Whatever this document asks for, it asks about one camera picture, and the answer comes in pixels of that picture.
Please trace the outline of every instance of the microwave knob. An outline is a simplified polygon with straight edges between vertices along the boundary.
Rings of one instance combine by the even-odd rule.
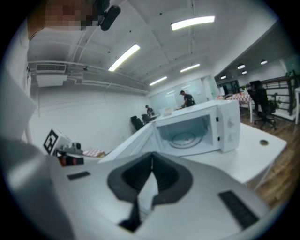
[[[228,141],[229,142],[233,142],[237,137],[237,133],[236,132],[231,132],[228,136]]]
[[[228,118],[228,127],[232,128],[235,125],[235,116],[230,116]]]

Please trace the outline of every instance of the floor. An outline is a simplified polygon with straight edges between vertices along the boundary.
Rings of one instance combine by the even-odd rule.
[[[241,122],[260,129],[250,123],[248,109],[240,108]],[[264,199],[271,208],[290,199],[299,183],[300,175],[300,124],[275,118],[277,129],[265,124],[263,131],[287,141],[286,148],[276,158],[263,184],[256,193]]]

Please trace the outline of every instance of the white microwave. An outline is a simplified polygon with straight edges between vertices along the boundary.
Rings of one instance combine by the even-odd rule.
[[[213,100],[174,111],[153,121],[159,151],[187,156],[236,149],[240,108],[236,100]]]

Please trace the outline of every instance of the recessed ceiling light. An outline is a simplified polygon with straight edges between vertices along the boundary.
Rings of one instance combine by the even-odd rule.
[[[172,30],[175,31],[180,28],[201,24],[201,23],[213,23],[215,21],[215,16],[207,16],[207,17],[196,17],[187,19],[180,22],[175,22],[171,24]]]
[[[245,64],[240,63],[240,64],[238,65],[238,69],[242,69],[242,68],[244,68],[244,67],[245,67]]]
[[[139,50],[140,47],[135,44],[133,47],[131,47],[129,50],[127,50],[126,53],[124,53],[116,62],[108,69],[108,71],[113,72],[116,70],[118,66],[120,66],[127,58],[129,58],[132,54],[134,54],[137,50]]]
[[[196,65],[193,65],[193,66],[190,66],[190,67],[187,67],[187,68],[181,70],[180,72],[182,73],[182,72],[188,71],[188,70],[190,70],[190,69],[192,69],[192,68],[196,68],[196,67],[198,67],[198,66],[200,66],[200,63],[198,63],[198,64],[196,64]]]
[[[156,83],[158,83],[158,82],[160,82],[160,81],[162,81],[162,80],[164,80],[164,79],[167,79],[167,77],[163,77],[163,78],[161,78],[161,79],[156,80],[156,81],[153,82],[153,83],[150,83],[150,86],[152,86],[152,85],[154,85],[154,84],[156,84]]]

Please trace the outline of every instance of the man in black shirt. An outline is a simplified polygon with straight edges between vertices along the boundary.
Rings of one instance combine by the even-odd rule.
[[[150,108],[148,105],[146,105],[146,108],[147,108],[147,115],[148,115],[149,117],[155,115],[155,112],[153,111],[152,108]]]
[[[193,96],[185,93],[184,90],[181,90],[180,95],[184,96],[184,107],[190,107],[196,104]]]

